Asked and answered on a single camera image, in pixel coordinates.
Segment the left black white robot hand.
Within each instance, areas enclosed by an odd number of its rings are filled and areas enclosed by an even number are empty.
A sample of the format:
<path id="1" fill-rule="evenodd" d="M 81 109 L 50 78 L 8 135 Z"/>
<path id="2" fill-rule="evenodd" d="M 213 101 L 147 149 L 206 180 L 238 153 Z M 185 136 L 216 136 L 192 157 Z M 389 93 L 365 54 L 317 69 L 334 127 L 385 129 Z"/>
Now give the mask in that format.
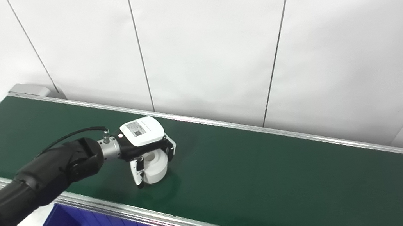
<path id="1" fill-rule="evenodd" d="M 117 157 L 130 164 L 138 188 L 155 184 L 165 177 L 168 163 L 176 153 L 176 143 L 159 121 L 150 116 L 122 124 L 113 134 L 118 144 Z"/>

